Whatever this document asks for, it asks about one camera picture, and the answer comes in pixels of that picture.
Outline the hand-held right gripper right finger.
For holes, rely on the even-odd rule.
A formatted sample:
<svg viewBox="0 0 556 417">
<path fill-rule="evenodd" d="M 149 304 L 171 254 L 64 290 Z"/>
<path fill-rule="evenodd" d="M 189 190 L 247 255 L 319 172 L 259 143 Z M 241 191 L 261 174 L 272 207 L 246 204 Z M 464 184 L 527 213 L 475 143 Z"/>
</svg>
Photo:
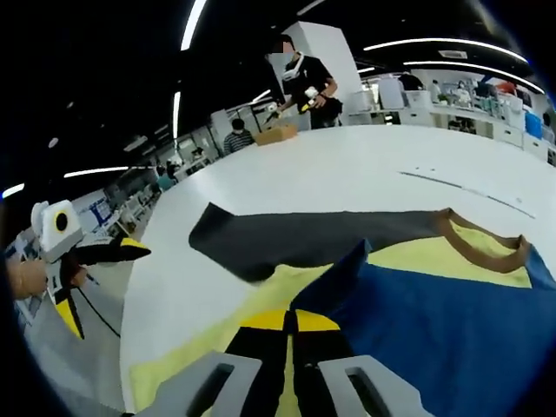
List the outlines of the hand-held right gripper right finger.
<svg viewBox="0 0 556 417">
<path fill-rule="evenodd" d="M 420 392 L 369 355 L 339 325 L 294 310 L 293 389 L 302 416 L 422 416 Z"/>
</svg>

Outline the person's left hand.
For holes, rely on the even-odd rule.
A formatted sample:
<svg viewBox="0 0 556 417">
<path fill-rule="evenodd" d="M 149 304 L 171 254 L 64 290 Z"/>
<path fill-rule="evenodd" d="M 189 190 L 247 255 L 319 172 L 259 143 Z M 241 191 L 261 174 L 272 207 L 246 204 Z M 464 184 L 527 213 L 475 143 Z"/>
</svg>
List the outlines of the person's left hand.
<svg viewBox="0 0 556 417">
<path fill-rule="evenodd" d="M 45 263 L 42 260 L 9 261 L 10 288 L 16 300 L 42 295 L 47 288 Z"/>
</svg>

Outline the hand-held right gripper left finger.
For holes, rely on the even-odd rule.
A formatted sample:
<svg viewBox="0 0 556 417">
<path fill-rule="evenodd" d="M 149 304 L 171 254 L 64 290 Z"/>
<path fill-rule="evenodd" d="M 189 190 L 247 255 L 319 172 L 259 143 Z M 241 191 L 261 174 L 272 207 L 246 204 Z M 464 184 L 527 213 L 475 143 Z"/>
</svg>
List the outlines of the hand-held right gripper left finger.
<svg viewBox="0 0 556 417">
<path fill-rule="evenodd" d="M 284 389 L 287 310 L 243 323 L 222 352 L 211 351 L 157 389 L 144 416 L 274 416 Z"/>
</svg>

